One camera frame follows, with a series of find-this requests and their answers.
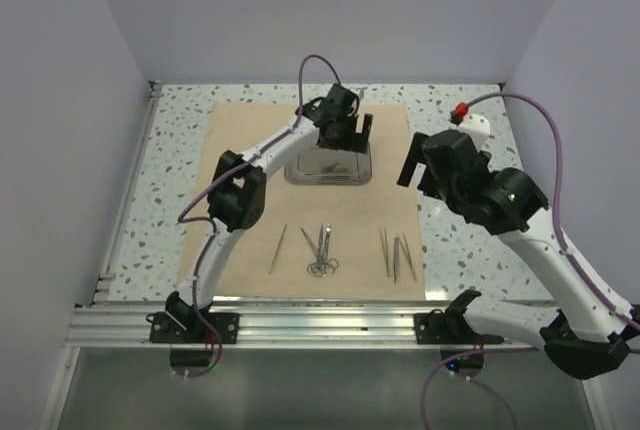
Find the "steel instrument tray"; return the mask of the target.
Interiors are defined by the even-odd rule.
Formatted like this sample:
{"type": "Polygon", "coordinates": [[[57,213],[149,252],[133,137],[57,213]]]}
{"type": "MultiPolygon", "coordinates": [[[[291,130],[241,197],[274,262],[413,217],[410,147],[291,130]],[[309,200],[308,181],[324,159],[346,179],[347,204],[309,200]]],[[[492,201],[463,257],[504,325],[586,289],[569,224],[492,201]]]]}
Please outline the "steel instrument tray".
{"type": "Polygon", "coordinates": [[[371,147],[364,153],[310,148],[285,165],[284,178],[292,185],[365,185],[372,178],[371,147]]]}

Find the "steel pointed tweezers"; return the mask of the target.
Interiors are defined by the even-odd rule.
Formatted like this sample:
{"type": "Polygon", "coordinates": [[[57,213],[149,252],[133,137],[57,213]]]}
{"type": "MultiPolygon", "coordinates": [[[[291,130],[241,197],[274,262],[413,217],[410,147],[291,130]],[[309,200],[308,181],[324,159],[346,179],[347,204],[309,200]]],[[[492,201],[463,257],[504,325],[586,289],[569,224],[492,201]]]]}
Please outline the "steel pointed tweezers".
{"type": "Polygon", "coordinates": [[[382,247],[384,263],[385,263],[386,276],[387,276],[387,278],[391,278],[391,267],[390,267],[390,257],[389,257],[389,242],[388,242],[388,236],[387,236],[386,228],[380,229],[379,233],[380,233],[381,247],[382,247]]]}

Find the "steel scalpel handle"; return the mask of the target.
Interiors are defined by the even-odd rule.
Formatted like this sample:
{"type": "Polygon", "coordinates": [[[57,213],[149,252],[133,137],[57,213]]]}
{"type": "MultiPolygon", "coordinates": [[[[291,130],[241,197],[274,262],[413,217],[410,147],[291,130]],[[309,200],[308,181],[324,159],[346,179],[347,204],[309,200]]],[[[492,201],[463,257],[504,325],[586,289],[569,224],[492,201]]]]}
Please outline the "steel scalpel handle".
{"type": "Polygon", "coordinates": [[[407,239],[407,237],[406,237],[406,235],[404,233],[402,234],[400,245],[401,245],[402,250],[404,252],[406,261],[408,263],[411,277],[412,277],[414,282],[417,282],[418,281],[417,273],[416,273],[416,270],[414,268],[413,260],[412,260],[411,253],[410,253],[410,250],[409,250],[408,239],[407,239]]]}

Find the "beige cloth wrap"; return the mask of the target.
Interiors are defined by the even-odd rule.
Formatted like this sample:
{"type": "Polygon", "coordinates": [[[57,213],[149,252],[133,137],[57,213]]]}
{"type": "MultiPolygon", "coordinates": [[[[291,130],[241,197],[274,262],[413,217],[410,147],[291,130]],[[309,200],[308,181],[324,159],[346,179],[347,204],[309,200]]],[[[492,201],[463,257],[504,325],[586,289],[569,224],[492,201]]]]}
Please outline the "beige cloth wrap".
{"type": "Polygon", "coordinates": [[[372,178],[365,185],[292,185],[282,171],[267,183],[266,208],[234,247],[215,293],[230,297],[418,301],[425,297],[416,193],[396,184],[411,135],[404,106],[362,106],[373,115],[370,135],[372,178]],[[288,228],[275,271],[270,261],[284,225],[288,228]],[[331,225],[330,256],[339,268],[330,276],[307,272],[320,226],[331,225]],[[386,228],[391,278],[380,240],[386,228]],[[414,282],[402,250],[400,278],[393,282],[394,237],[408,239],[417,273],[414,282]]]}

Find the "steel ring-handled forceps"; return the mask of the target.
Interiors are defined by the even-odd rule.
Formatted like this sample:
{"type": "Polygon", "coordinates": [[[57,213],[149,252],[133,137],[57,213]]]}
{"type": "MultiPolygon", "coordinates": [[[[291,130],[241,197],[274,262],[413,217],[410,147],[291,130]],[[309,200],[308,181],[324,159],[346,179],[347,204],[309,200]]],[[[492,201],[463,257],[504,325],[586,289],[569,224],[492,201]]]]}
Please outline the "steel ring-handled forceps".
{"type": "Polygon", "coordinates": [[[307,265],[307,272],[314,277],[326,277],[328,275],[327,264],[322,257],[321,251],[303,228],[301,228],[301,233],[313,254],[313,261],[307,265]]]}
{"type": "Polygon", "coordinates": [[[339,261],[330,256],[331,225],[326,224],[323,230],[323,243],[321,246],[320,270],[323,276],[332,275],[339,268],[339,261]]]}

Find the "steel ring-handled scissors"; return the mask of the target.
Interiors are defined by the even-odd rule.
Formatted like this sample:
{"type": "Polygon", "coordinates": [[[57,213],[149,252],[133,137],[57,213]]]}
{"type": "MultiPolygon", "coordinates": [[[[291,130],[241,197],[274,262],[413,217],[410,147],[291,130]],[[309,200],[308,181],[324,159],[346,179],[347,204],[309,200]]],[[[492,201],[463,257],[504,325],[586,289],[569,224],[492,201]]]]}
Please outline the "steel ring-handled scissors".
{"type": "Polygon", "coordinates": [[[307,272],[313,275],[314,277],[325,276],[326,262],[324,257],[324,239],[325,239],[324,226],[323,225],[320,226],[316,244],[312,242],[311,237],[307,234],[305,234],[305,239],[309,247],[311,248],[315,258],[315,260],[307,266],[307,272]]]}

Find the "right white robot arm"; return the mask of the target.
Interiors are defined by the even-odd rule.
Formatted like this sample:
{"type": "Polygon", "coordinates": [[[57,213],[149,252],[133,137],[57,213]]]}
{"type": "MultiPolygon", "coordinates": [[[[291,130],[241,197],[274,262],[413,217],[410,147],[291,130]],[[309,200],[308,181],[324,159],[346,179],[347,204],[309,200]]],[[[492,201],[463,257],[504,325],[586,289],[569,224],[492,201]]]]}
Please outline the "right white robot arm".
{"type": "Polygon", "coordinates": [[[560,241],[544,193],[517,168],[492,170],[491,156],[458,130],[413,135],[398,185],[418,184],[468,224],[483,227],[533,272],[557,307],[541,308],[491,300],[466,289],[445,310],[414,321],[456,344],[500,337],[545,353],[565,374],[588,380],[609,373],[630,353],[639,335],[639,308],[596,275],[576,250],[560,241]]]}

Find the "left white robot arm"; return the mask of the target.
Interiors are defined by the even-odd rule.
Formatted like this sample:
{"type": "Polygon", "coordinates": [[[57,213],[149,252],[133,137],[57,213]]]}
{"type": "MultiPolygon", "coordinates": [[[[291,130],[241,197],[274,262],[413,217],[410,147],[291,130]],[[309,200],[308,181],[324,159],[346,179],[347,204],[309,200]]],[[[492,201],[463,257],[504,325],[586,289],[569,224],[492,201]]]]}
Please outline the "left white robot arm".
{"type": "Polygon", "coordinates": [[[264,213],[269,179],[313,147],[365,153],[373,116],[365,114],[357,131],[360,103],[356,93],[334,84],[326,96],[301,102],[294,116],[265,141],[220,156],[211,184],[194,199],[207,202],[207,215],[190,218],[195,207],[191,203],[178,218],[180,223],[205,222],[211,230],[193,270],[167,297],[164,310],[147,317],[152,343],[223,342],[222,326],[208,315],[209,308],[234,247],[264,213]]]}

